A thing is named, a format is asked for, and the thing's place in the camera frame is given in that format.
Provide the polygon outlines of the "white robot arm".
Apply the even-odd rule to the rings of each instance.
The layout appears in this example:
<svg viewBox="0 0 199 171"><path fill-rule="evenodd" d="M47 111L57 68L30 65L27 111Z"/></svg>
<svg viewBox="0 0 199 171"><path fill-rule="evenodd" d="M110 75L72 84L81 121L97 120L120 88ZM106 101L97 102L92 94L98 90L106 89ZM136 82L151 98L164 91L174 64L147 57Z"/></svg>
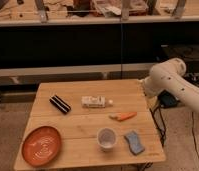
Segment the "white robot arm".
<svg viewBox="0 0 199 171"><path fill-rule="evenodd" d="M185 73L186 64L179 58L153 65L149 75L141 80L145 95L152 98L166 90L199 114L199 87L186 81Z"/></svg>

